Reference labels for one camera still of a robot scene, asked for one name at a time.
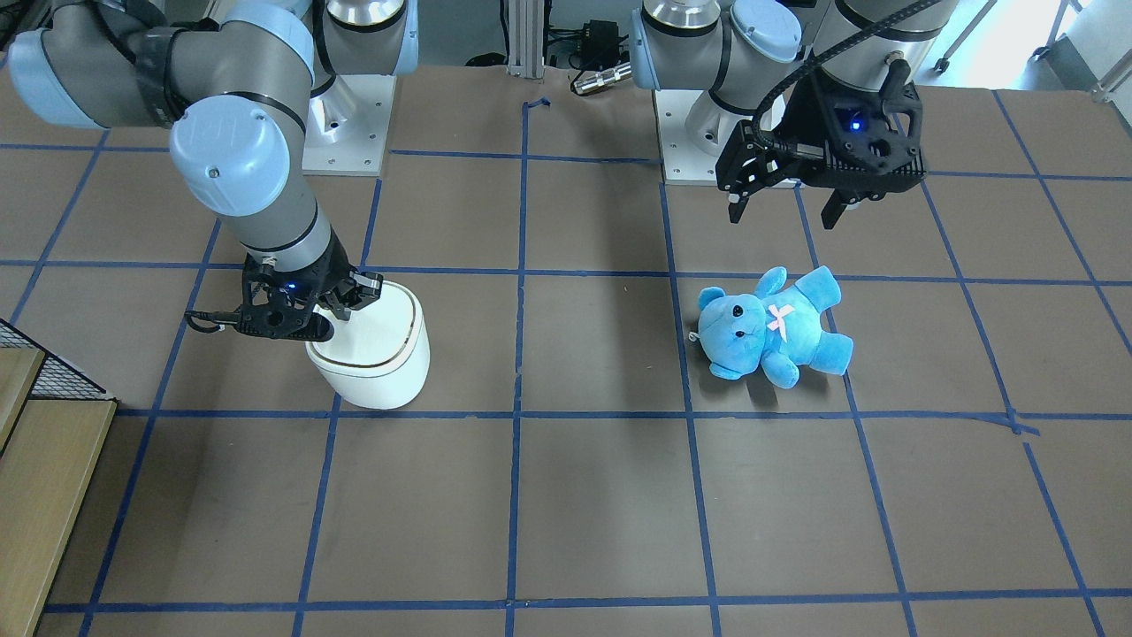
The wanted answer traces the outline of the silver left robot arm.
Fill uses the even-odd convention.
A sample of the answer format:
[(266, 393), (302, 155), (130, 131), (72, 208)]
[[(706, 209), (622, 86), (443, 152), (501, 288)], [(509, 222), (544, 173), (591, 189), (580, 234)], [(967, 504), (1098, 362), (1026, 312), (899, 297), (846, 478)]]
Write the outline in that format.
[(921, 186), (923, 104), (914, 74), (953, 1), (643, 1), (628, 59), (638, 88), (698, 91), (732, 223), (749, 198), (796, 179), (846, 209)]

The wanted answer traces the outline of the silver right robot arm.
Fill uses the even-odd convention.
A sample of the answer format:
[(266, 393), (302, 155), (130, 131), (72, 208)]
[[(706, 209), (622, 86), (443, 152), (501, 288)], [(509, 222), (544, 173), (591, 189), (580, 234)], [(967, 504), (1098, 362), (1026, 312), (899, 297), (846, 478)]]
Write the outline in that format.
[(302, 174), (309, 101), (343, 75), (419, 64), (415, 1), (238, 1), (169, 23), (149, 1), (54, 1), (12, 36), (12, 87), (50, 124), (162, 127), (187, 188), (242, 243), (242, 301), (187, 311), (211, 334), (327, 342), (381, 295), (357, 272)]

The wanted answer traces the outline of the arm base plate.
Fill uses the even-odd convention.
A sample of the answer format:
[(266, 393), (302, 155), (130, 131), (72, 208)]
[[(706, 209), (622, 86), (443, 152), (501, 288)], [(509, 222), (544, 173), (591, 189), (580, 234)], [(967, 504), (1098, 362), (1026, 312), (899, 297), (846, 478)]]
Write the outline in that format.
[(667, 184), (717, 186), (717, 161), (743, 114), (724, 111), (704, 91), (655, 91), (654, 106)]
[(380, 177), (397, 78), (337, 75), (309, 101), (308, 177)]

